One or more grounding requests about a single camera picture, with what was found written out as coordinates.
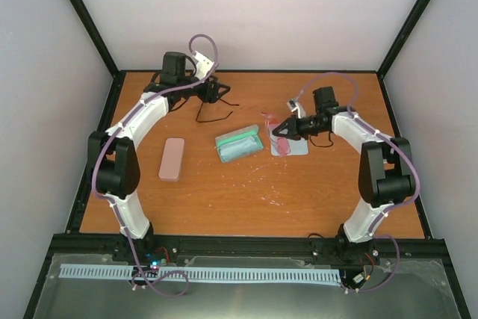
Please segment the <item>grey glasses case teal lining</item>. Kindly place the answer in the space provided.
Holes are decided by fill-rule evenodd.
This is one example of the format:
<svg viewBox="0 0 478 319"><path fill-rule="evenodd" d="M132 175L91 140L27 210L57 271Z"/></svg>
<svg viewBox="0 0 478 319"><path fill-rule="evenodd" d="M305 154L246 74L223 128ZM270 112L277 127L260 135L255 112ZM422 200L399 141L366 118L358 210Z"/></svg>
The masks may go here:
<svg viewBox="0 0 478 319"><path fill-rule="evenodd" d="M264 149L259 126L251 125L215 137L215 148L222 163L246 157Z"/></svg>

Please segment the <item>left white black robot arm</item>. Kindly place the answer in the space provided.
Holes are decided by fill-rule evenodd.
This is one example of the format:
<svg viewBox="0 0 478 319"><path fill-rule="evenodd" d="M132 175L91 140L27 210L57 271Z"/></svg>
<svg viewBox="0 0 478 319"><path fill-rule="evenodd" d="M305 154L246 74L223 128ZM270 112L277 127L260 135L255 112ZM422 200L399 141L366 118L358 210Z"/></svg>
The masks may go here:
<svg viewBox="0 0 478 319"><path fill-rule="evenodd" d="M152 127L181 99L196 96L216 102L227 86L213 76L218 62L200 52L190 56L167 52L163 69L153 75L134 107L105 131L88 138L87 166L92 192L108 201L119 222L120 232L132 240L129 252L139 261L153 257L155 242L148 238L151 223L143 213L137 188L140 166L137 148Z"/></svg>

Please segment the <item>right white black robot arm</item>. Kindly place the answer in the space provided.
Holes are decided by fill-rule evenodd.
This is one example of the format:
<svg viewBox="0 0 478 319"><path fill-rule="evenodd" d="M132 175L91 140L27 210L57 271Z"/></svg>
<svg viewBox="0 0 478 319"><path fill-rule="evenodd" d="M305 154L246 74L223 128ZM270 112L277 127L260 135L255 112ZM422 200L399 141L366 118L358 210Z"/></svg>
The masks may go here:
<svg viewBox="0 0 478 319"><path fill-rule="evenodd" d="M418 175L411 146L403 137L390 137L365 122L352 105L338 104L332 87L313 92L315 113L305 114L298 98L288 101L291 115L273 131L277 138L308 140L328 132L345 140L360 155L360 200L335 236L335 254L342 261L370 249L382 221L397 206L418 194Z"/></svg>

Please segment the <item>light blue cloth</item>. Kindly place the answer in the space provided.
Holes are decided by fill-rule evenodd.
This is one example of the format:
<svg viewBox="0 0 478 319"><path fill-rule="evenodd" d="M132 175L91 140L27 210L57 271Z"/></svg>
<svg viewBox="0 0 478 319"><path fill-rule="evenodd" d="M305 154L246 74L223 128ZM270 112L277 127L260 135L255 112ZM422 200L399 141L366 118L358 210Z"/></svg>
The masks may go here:
<svg viewBox="0 0 478 319"><path fill-rule="evenodd" d="M283 137L270 139L271 154L278 157L307 155L308 144L306 140L289 140Z"/></svg>
<svg viewBox="0 0 478 319"><path fill-rule="evenodd" d="M257 141L255 137L249 136L223 144L219 147L219 156L221 161L226 163L262 149L261 142Z"/></svg>

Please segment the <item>pink glasses case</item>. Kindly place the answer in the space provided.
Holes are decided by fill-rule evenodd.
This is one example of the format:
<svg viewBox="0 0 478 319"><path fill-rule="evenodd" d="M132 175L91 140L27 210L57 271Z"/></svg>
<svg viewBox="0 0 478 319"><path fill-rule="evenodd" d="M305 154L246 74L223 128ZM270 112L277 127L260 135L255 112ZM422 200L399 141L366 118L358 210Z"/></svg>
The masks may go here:
<svg viewBox="0 0 478 319"><path fill-rule="evenodd" d="M180 137L167 138L158 172L159 179L165 182L177 182L181 173L185 140Z"/></svg>

